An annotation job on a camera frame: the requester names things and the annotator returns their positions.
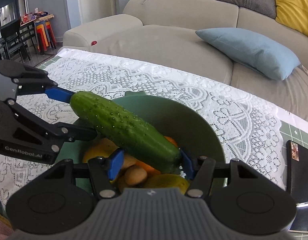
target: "orange fruit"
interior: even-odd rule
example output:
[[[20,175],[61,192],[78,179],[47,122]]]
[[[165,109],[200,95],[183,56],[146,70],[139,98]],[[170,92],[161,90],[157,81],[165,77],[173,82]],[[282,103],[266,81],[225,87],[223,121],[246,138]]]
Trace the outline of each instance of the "orange fruit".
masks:
[[[149,166],[148,164],[146,164],[146,163],[144,163],[144,162],[141,162],[141,161],[139,161],[139,160],[137,160],[137,162],[135,163],[135,165],[137,165],[137,166],[139,166],[139,167],[142,167],[144,170],[146,170],[147,175],[148,175],[149,177],[161,174],[160,171],[156,170],[155,168],[153,168],[153,167]]]
[[[173,145],[175,145],[177,148],[178,148],[178,145],[177,143],[175,142],[175,140],[171,137],[168,137],[168,136],[164,136],[169,142],[171,142]]]

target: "green tile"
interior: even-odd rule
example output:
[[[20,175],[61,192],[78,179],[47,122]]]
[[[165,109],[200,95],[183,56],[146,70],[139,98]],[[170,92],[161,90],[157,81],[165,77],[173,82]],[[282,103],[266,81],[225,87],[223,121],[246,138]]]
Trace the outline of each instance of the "green tile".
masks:
[[[289,124],[287,124],[286,122],[281,121],[280,131],[285,133],[285,134],[289,134],[290,135]]]
[[[299,145],[303,145],[302,141],[298,140],[297,138],[292,138],[292,141],[298,143]]]
[[[302,236],[302,233],[294,233],[294,232],[289,232],[292,236],[295,236],[295,237],[300,237]]]
[[[45,62],[43,65],[45,65],[46,67],[48,66],[48,65],[51,65],[52,63],[54,63],[55,61],[53,61],[53,60],[48,60],[47,62]]]
[[[307,234],[303,234],[302,239],[301,240],[308,240],[308,235]]]
[[[37,68],[39,68],[39,69],[45,69],[46,66],[45,66],[45,65],[41,65],[41,66],[38,66]]]
[[[292,125],[290,125],[290,131],[292,132],[292,137],[297,138],[301,141],[300,130]]]
[[[289,135],[287,135],[287,134],[284,134],[284,133],[281,133],[281,136],[282,136],[283,139],[284,139],[284,144],[283,144],[283,146],[286,146],[286,142],[292,139],[291,136],[289,136]]]
[[[302,130],[300,130],[300,133],[301,133],[302,141],[308,144],[308,133],[305,133]]]
[[[304,143],[304,147],[305,147],[306,149],[308,149],[308,144],[307,144],[307,143]]]
[[[60,58],[61,58],[60,56],[55,56],[55,57],[52,58],[51,60],[55,62],[55,61],[59,60]]]

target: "phone case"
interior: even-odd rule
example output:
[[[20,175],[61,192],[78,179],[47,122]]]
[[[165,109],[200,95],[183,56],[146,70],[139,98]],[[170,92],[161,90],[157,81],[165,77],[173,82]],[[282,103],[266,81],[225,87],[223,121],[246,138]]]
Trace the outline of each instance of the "phone case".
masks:
[[[296,203],[308,202],[308,149],[288,141],[287,189]],[[308,207],[297,208],[291,230],[308,232]]]

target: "yellow pillow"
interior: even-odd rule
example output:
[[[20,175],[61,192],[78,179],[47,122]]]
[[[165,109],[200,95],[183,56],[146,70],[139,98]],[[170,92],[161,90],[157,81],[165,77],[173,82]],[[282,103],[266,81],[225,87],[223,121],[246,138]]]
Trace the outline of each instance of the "yellow pillow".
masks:
[[[308,36],[308,0],[276,0],[276,22]]]

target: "potato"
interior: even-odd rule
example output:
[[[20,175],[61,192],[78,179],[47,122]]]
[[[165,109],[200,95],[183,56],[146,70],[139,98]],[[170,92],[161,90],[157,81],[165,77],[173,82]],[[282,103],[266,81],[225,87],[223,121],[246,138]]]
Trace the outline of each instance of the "potato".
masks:
[[[122,165],[122,170],[126,170],[127,168],[133,166],[136,162],[137,160],[133,156],[124,153],[124,162]]]
[[[142,167],[133,165],[127,169],[124,178],[127,185],[135,186],[146,181],[147,172]]]
[[[125,182],[125,178],[124,176],[120,177],[117,181],[117,187],[119,189],[119,191],[121,193],[123,193],[123,190],[126,188],[126,187],[129,187],[126,182]]]

